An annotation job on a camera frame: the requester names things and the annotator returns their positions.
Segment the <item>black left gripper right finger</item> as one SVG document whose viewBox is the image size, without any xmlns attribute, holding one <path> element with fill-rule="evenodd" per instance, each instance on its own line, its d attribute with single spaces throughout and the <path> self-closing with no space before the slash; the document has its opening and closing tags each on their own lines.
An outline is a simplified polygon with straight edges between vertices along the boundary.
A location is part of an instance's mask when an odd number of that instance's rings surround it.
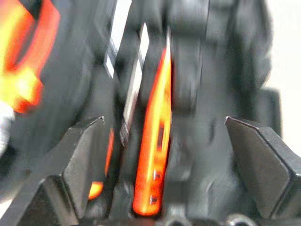
<svg viewBox="0 0 301 226">
<path fill-rule="evenodd" d="M 270 127 L 226 117 L 240 177 L 262 226 L 301 224 L 301 158 Z"/>
</svg>

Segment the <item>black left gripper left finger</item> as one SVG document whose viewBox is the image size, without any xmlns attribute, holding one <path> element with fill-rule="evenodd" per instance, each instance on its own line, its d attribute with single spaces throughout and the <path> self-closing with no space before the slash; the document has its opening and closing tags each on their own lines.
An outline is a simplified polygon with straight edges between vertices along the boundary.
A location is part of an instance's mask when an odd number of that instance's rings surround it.
<svg viewBox="0 0 301 226">
<path fill-rule="evenodd" d="M 92 182 L 93 135 L 103 132 L 102 116 L 70 127 L 40 160 L 7 209 L 8 226 L 78 225 Z"/>
</svg>

